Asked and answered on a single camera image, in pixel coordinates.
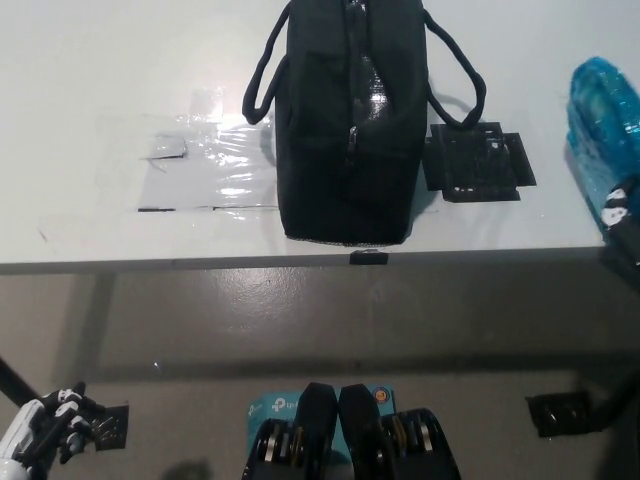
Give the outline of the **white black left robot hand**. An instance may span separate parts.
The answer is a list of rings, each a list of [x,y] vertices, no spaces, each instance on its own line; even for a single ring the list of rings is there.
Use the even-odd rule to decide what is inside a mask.
[[[85,390],[78,382],[20,408],[1,438],[3,479],[46,479],[54,461],[67,463],[95,440],[91,422],[106,407]]]

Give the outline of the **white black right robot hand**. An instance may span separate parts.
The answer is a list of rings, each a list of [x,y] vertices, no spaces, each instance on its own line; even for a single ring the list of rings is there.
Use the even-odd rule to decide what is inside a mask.
[[[639,175],[633,174],[608,193],[600,213],[607,239],[623,256],[633,280],[639,280],[639,215],[632,208],[638,196]]]

